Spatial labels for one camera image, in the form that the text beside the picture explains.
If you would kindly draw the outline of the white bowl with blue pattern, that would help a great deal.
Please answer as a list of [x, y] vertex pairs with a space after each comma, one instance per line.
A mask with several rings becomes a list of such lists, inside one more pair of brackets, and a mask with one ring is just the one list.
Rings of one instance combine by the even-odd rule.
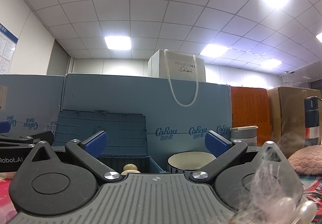
[[168, 173], [184, 173], [189, 176], [198, 171], [216, 157], [207, 152], [183, 152], [168, 158]]

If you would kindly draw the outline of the white paper gift bag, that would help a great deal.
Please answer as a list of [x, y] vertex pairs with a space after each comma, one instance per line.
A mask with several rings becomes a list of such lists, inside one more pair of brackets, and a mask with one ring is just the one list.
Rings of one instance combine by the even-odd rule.
[[[148, 76], [167, 79], [175, 102], [181, 107], [190, 107], [198, 97], [199, 83], [206, 81], [205, 62], [195, 55], [189, 56], [168, 49], [158, 50], [148, 61]], [[172, 86], [173, 79], [195, 82], [195, 93], [190, 103], [178, 101]]]

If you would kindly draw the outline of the orange perforated panel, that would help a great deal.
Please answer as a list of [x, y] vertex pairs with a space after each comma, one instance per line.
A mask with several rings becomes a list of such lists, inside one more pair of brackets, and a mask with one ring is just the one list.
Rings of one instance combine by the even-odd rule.
[[231, 87], [232, 127], [257, 126], [257, 143], [271, 138], [270, 111], [264, 88]]

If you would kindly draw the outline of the beige round knob object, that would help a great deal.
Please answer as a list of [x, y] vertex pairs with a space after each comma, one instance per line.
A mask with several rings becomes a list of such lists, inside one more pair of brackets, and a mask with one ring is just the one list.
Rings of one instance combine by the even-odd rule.
[[124, 165], [121, 175], [127, 175], [129, 173], [140, 173], [140, 171], [135, 164], [128, 163]]

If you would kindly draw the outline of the wall notice board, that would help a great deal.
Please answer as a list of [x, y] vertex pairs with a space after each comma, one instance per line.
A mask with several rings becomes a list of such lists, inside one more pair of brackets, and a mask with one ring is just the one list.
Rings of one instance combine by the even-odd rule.
[[11, 61], [16, 50], [18, 38], [0, 23], [0, 73], [10, 72]]

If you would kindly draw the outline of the large blue cardboard box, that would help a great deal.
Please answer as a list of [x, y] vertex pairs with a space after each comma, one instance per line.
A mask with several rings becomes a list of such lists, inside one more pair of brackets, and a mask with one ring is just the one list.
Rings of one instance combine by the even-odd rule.
[[203, 151], [213, 130], [230, 138], [230, 87], [165, 78], [69, 73], [63, 108], [141, 114], [146, 119], [149, 155], [160, 167], [168, 158]]

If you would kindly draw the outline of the blue plastic storage crate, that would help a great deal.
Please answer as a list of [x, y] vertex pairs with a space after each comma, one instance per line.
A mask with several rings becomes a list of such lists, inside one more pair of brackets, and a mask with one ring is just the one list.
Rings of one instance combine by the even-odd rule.
[[149, 156], [146, 119], [142, 114], [64, 109], [58, 116], [54, 146], [64, 146], [72, 139], [84, 141], [100, 131], [108, 135], [98, 157], [102, 163], [119, 173], [129, 163], [141, 173], [165, 173]]

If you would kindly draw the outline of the dark blue thermos bottle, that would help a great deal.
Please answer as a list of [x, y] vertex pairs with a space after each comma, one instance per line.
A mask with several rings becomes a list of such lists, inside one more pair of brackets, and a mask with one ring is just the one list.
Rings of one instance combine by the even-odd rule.
[[320, 99], [317, 96], [304, 99], [305, 147], [319, 144], [319, 101]]

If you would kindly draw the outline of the brown cardboard box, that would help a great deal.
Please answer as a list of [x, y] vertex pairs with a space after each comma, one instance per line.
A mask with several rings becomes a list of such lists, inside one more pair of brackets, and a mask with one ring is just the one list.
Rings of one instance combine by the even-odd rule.
[[270, 109], [271, 140], [289, 158], [304, 148], [304, 100], [321, 93], [316, 89], [279, 86], [267, 91]]

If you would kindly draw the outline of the grey lidded jar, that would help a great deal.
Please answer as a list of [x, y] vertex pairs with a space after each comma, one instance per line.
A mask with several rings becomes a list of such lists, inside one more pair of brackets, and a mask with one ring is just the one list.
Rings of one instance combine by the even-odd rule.
[[248, 146], [257, 146], [257, 126], [243, 126], [230, 129], [230, 141], [240, 140]]

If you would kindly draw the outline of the white fluffy pearl charm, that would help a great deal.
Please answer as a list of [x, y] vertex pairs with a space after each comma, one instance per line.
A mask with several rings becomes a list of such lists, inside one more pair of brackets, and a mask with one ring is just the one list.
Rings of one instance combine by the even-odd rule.
[[264, 151], [262, 162], [250, 183], [249, 201], [240, 203], [238, 212], [230, 223], [311, 223], [317, 213], [317, 205], [303, 194], [290, 179], [281, 175], [280, 165], [273, 168], [276, 152], [274, 141]]

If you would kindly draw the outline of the colourful anime table mat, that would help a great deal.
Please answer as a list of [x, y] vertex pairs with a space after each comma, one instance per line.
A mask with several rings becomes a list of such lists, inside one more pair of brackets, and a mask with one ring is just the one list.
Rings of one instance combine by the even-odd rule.
[[[312, 223], [321, 223], [321, 177], [301, 177], [300, 179], [307, 198], [318, 207]], [[9, 197], [10, 183], [11, 178], [1, 177], [1, 223], [7, 223], [17, 214]]]

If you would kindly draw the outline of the pink knitted cushion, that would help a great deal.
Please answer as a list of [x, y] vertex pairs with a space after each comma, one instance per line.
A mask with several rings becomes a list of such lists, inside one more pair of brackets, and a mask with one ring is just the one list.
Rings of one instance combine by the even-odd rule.
[[322, 152], [321, 145], [308, 146], [296, 151], [289, 159], [292, 168], [300, 175], [321, 175]]

